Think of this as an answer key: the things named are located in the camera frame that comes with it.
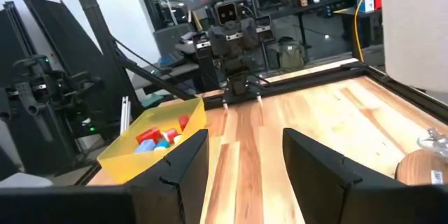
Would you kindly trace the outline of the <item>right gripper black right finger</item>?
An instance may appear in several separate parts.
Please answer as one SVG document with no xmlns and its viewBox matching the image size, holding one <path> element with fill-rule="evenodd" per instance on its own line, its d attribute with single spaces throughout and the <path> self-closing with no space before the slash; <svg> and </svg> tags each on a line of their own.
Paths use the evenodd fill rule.
<svg viewBox="0 0 448 224">
<path fill-rule="evenodd" d="M 306 224 L 340 224 L 349 191 L 392 187 L 396 180 L 292 128 L 283 129 L 283 158 Z"/>
</svg>

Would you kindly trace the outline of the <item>black folded panel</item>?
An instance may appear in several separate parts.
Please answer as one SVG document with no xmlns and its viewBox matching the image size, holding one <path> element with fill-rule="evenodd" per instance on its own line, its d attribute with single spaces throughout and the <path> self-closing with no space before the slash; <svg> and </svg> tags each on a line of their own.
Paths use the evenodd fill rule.
<svg viewBox="0 0 448 224">
<path fill-rule="evenodd" d="M 87 72 L 103 87 L 87 98 L 90 109 L 109 120 L 120 117 L 122 95 L 109 61 L 62 2 L 23 0 L 43 32 L 57 61 L 69 75 Z"/>
</svg>

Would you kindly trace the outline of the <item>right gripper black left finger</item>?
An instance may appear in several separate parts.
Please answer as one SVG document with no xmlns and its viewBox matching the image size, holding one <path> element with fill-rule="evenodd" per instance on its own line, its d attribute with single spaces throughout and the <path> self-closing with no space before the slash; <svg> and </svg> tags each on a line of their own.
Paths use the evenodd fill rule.
<svg viewBox="0 0 448 224">
<path fill-rule="evenodd" d="M 199 224 L 209 174 L 209 132 L 200 129 L 127 184 L 136 224 Z"/>
</svg>

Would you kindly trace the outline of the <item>white metal post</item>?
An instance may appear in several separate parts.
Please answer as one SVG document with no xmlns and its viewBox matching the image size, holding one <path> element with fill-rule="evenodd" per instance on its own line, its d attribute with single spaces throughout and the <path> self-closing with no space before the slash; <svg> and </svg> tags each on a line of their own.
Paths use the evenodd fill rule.
<svg viewBox="0 0 448 224">
<path fill-rule="evenodd" d="M 131 101 L 129 97 L 122 98 L 121 117 L 120 117 L 120 135 L 123 135 L 130 126 L 131 120 Z"/>
</svg>

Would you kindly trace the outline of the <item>yellow translucent plastic bin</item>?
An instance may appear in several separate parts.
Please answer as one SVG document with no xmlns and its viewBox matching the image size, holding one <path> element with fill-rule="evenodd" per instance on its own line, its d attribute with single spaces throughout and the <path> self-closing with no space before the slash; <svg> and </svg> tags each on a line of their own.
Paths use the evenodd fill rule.
<svg viewBox="0 0 448 224">
<path fill-rule="evenodd" d="M 125 183 L 147 170 L 198 130 L 205 128 L 207 121 L 204 102 L 200 98 L 159 106 L 144 111 L 127 131 L 119 136 L 97 158 L 101 168 L 117 183 Z M 166 150 L 134 153 L 139 146 L 136 136 L 158 128 L 163 132 L 175 128 L 182 136 L 179 144 L 170 144 Z"/>
</svg>

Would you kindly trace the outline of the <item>lavender cube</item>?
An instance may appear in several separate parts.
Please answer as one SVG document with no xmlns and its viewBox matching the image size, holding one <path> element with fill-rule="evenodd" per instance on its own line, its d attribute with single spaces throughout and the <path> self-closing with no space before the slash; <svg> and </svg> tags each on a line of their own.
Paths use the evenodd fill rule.
<svg viewBox="0 0 448 224">
<path fill-rule="evenodd" d="M 153 139 L 146 139 L 139 144 L 134 153 L 143 153 L 152 151 L 155 147 L 156 143 L 154 142 Z"/>
</svg>

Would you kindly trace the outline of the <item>white cylindrical lamp shade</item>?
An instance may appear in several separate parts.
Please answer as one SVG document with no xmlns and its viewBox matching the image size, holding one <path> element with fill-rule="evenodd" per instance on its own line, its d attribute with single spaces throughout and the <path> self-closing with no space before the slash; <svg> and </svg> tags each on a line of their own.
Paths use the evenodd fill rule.
<svg viewBox="0 0 448 224">
<path fill-rule="evenodd" d="M 448 0 L 382 0 L 382 15 L 387 74 L 448 92 Z"/>
</svg>

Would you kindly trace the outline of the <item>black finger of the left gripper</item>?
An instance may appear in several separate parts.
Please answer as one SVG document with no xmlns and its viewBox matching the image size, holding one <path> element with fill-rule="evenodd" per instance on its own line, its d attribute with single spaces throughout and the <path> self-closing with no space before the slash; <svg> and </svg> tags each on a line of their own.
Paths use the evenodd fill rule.
<svg viewBox="0 0 448 224">
<path fill-rule="evenodd" d="M 272 19 L 269 15 L 257 17 L 255 19 L 256 31 L 260 41 L 262 42 L 271 42 L 274 40 L 274 32 L 271 28 L 271 21 Z"/>
<path fill-rule="evenodd" d="M 205 31 L 194 33 L 192 35 L 192 42 L 198 59 L 212 57 L 211 43 Z"/>
</svg>

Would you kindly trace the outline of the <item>round wooden lamp base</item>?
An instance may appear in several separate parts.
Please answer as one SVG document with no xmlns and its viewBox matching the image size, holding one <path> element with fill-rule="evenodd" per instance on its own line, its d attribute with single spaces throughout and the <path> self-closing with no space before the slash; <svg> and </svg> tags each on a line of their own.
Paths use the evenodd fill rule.
<svg viewBox="0 0 448 224">
<path fill-rule="evenodd" d="M 398 163 L 395 179 L 409 186 L 448 186 L 448 161 L 429 150 L 416 150 Z"/>
</svg>

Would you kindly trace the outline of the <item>red wall charger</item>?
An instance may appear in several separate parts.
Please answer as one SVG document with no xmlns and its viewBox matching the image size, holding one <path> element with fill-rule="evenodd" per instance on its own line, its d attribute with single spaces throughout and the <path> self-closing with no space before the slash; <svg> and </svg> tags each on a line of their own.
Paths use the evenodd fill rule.
<svg viewBox="0 0 448 224">
<path fill-rule="evenodd" d="M 145 132 L 136 136 L 136 140 L 137 140 L 138 144 L 141 144 L 145 140 L 153 140 L 154 143 L 157 144 L 161 138 L 162 138 L 162 133 L 156 127 L 147 129 Z"/>
</svg>

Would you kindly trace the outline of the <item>olive green backpack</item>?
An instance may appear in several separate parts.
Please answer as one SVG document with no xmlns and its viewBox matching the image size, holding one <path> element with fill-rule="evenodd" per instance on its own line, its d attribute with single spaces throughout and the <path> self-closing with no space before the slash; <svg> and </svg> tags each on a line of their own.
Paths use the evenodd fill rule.
<svg viewBox="0 0 448 224">
<path fill-rule="evenodd" d="M 302 46 L 289 36 L 279 39 L 279 63 L 285 72 L 299 71 L 305 67 Z"/>
</svg>

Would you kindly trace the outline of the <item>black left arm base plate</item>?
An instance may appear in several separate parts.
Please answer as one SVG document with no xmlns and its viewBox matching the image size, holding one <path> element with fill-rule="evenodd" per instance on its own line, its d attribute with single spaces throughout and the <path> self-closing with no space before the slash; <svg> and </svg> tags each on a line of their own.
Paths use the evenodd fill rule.
<svg viewBox="0 0 448 224">
<path fill-rule="evenodd" d="M 227 111 L 230 105 L 240 104 L 252 99 L 257 99 L 261 103 L 262 91 L 270 87 L 271 83 L 259 76 L 255 76 L 255 78 L 257 81 L 247 80 L 245 82 L 244 91 L 241 94 L 235 94 L 228 81 L 219 90 L 220 94 L 213 94 L 210 97 L 203 96 L 202 101 L 204 102 L 204 109 L 208 111 L 211 109 L 223 108 Z"/>
</svg>

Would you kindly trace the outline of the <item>black neighbouring robot rig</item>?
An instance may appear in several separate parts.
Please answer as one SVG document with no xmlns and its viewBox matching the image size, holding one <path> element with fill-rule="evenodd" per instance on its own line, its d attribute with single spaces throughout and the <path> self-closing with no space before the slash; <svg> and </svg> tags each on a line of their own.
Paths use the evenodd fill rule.
<svg viewBox="0 0 448 224">
<path fill-rule="evenodd" d="M 0 120 L 12 132 L 24 170 L 45 174 L 77 165 L 86 156 L 78 139 L 104 126 L 88 106 L 102 80 L 54 70 L 43 55 L 16 61 L 13 69 L 17 78 L 0 87 Z"/>
</svg>

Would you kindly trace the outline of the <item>black vertical frame post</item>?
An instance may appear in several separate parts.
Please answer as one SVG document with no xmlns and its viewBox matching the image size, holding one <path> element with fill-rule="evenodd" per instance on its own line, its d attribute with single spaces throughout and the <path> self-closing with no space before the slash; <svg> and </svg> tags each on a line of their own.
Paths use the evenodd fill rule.
<svg viewBox="0 0 448 224">
<path fill-rule="evenodd" d="M 106 58 L 106 65 L 117 76 L 119 89 L 123 91 L 123 96 L 128 96 L 131 100 L 131 115 L 136 119 L 144 112 L 143 106 L 140 104 L 130 78 L 123 66 L 120 64 L 121 57 L 117 54 L 118 49 L 116 43 L 111 38 L 109 28 L 106 24 L 104 16 L 97 0 L 79 0 L 85 16 L 90 23 L 95 38 Z"/>
</svg>

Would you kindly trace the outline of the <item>white and blue box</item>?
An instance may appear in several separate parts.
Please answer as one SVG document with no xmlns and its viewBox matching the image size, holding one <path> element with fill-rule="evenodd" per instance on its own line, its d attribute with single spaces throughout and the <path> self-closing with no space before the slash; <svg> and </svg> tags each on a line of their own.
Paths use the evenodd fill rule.
<svg viewBox="0 0 448 224">
<path fill-rule="evenodd" d="M 361 13 L 369 13 L 375 10 L 375 0 L 357 0 L 357 9 Z"/>
</svg>

